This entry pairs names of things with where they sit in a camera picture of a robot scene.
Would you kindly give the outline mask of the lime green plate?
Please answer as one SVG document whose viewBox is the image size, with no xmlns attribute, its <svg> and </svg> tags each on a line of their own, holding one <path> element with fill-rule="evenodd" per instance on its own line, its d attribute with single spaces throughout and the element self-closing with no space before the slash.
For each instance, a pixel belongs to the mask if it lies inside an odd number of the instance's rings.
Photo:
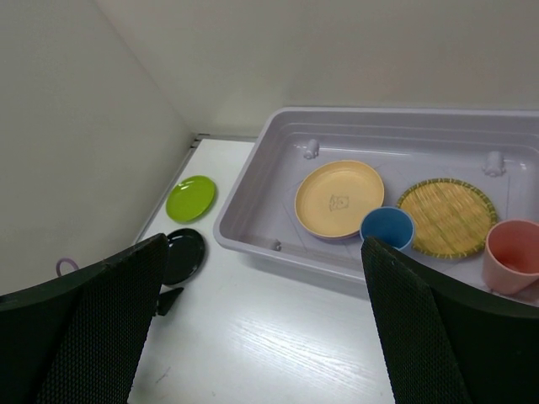
<svg viewBox="0 0 539 404">
<path fill-rule="evenodd" d="M 207 176 L 195 175 L 173 187 L 167 197 L 165 210 L 173 221 L 188 223 L 203 216 L 215 197 L 215 183 Z"/>
</svg>

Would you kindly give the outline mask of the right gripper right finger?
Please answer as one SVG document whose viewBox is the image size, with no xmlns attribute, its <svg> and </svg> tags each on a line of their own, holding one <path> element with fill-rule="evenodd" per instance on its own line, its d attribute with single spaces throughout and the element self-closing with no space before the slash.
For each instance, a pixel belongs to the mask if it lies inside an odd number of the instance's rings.
<svg viewBox="0 0 539 404">
<path fill-rule="evenodd" d="M 397 403 L 536 403 L 538 310 L 423 265 L 374 237 L 361 247 Z"/>
</svg>

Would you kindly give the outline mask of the salmon pink plastic cup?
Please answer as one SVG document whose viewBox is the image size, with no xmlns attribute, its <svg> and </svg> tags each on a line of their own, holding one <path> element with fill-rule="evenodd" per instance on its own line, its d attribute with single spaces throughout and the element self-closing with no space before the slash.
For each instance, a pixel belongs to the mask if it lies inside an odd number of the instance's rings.
<svg viewBox="0 0 539 404">
<path fill-rule="evenodd" d="M 501 295 L 514 295 L 538 281 L 538 224 L 507 220 L 485 239 L 482 277 Z"/>
</svg>

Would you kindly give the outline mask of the black glossy plate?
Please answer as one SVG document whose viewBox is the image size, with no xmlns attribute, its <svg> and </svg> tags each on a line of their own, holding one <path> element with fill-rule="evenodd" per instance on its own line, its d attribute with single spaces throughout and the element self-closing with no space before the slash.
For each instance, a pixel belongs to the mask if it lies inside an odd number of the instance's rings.
<svg viewBox="0 0 539 404">
<path fill-rule="evenodd" d="M 192 228 L 178 229 L 169 233 L 167 238 L 168 263 L 163 285 L 173 287 L 190 282 L 205 263 L 205 238 Z"/>
</svg>

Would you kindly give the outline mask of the blue plastic cup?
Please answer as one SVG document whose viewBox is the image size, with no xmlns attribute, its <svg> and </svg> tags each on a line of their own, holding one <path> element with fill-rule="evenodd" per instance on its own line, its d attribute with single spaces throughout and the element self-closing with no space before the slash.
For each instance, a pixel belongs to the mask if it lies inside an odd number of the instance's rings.
<svg viewBox="0 0 539 404">
<path fill-rule="evenodd" d="M 382 206 L 369 212 L 360 225 L 360 237 L 375 237 L 400 252 L 409 252 L 415 224 L 409 213 L 397 207 Z"/>
</svg>

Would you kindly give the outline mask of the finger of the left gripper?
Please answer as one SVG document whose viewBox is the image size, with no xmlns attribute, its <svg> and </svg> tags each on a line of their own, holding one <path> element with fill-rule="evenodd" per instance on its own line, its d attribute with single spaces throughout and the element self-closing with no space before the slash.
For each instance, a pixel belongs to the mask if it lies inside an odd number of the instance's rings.
<svg viewBox="0 0 539 404">
<path fill-rule="evenodd" d="M 161 293 L 157 298 L 155 316 L 166 316 L 183 291 L 184 289 L 180 287 Z"/>
</svg>

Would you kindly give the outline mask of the woven bamboo plate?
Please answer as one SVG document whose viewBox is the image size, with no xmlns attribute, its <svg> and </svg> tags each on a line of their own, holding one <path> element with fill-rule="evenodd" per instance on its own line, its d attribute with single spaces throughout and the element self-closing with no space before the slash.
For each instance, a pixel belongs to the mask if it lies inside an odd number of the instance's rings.
<svg viewBox="0 0 539 404">
<path fill-rule="evenodd" d="M 498 215 L 480 189 L 454 178 L 431 178 L 407 189 L 397 207 L 412 217 L 412 248 L 424 255 L 467 258 L 484 249 Z"/>
</svg>

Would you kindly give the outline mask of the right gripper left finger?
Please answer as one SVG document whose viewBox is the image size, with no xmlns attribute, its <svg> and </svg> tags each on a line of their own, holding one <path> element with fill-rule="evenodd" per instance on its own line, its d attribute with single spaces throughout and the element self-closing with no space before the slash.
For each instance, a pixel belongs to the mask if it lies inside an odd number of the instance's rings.
<svg viewBox="0 0 539 404">
<path fill-rule="evenodd" d="M 1 297 L 3 403 L 126 403 L 168 262 L 157 234 Z"/>
</svg>

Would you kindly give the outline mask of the cream yellow plastic plate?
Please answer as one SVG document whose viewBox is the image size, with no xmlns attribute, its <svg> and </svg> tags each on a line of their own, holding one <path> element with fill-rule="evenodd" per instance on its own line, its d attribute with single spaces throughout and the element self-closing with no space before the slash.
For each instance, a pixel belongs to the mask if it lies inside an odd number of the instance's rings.
<svg viewBox="0 0 539 404">
<path fill-rule="evenodd" d="M 385 186 L 370 165 L 352 160 L 330 162 L 309 173 L 299 185 L 294 208 L 302 227 L 315 237 L 356 235 L 368 213 L 383 205 Z"/>
</svg>

